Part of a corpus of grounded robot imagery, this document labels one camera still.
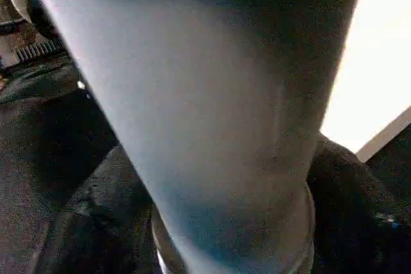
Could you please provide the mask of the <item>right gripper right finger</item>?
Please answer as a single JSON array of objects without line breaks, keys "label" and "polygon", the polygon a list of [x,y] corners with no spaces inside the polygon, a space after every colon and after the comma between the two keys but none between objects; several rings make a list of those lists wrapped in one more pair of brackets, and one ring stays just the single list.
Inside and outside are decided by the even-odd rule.
[{"label": "right gripper right finger", "polygon": [[312,273],[410,273],[410,214],[345,147],[319,135],[307,183]]}]

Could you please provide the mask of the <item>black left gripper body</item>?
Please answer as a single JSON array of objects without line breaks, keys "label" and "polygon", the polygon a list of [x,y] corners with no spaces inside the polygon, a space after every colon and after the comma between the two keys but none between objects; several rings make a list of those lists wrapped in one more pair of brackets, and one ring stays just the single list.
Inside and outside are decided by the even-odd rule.
[{"label": "black left gripper body", "polygon": [[23,0],[21,13],[12,0],[1,0],[1,69],[47,62],[66,54],[41,0]]}]

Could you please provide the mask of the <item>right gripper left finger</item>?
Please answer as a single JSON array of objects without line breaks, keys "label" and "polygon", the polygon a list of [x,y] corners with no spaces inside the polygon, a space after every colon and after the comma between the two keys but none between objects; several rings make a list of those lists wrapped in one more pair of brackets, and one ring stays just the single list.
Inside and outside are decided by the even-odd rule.
[{"label": "right gripper left finger", "polygon": [[114,147],[51,224],[36,273],[160,273],[152,206],[124,149]]}]

